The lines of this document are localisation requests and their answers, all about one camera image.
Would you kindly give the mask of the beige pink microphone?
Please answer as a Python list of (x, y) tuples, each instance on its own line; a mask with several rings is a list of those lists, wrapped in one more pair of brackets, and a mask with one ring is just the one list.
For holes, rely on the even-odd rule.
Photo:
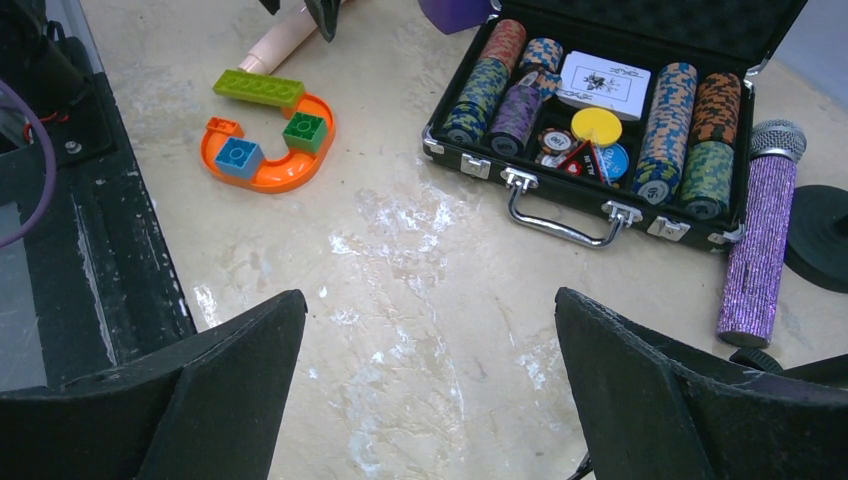
[(296, 1), (279, 23), (249, 49), (237, 69), (269, 75), (314, 32), (321, 35), (304, 1)]

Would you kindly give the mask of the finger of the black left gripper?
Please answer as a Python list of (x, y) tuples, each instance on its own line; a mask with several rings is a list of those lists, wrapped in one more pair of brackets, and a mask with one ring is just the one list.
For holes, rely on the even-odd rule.
[(332, 42), (335, 38), (341, 0), (305, 0), (304, 4), (316, 23), (323, 39)]

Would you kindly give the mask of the purple glitter microphone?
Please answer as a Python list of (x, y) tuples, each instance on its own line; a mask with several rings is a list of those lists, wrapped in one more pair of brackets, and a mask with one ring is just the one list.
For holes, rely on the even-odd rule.
[(767, 120), (752, 130), (743, 239), (730, 251), (717, 337), (732, 346), (769, 346), (776, 318), (797, 165), (807, 148), (796, 123)]

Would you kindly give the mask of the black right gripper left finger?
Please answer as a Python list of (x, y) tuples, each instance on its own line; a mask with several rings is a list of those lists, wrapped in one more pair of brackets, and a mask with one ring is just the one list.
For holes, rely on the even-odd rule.
[(308, 307), (288, 290), (57, 388), (1, 396), (5, 479), (264, 479)]

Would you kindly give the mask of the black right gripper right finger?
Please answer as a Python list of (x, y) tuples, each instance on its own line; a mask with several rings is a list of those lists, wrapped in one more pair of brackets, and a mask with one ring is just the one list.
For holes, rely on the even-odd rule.
[(556, 327), (599, 479), (843, 479), (847, 359), (734, 363), (561, 288)]

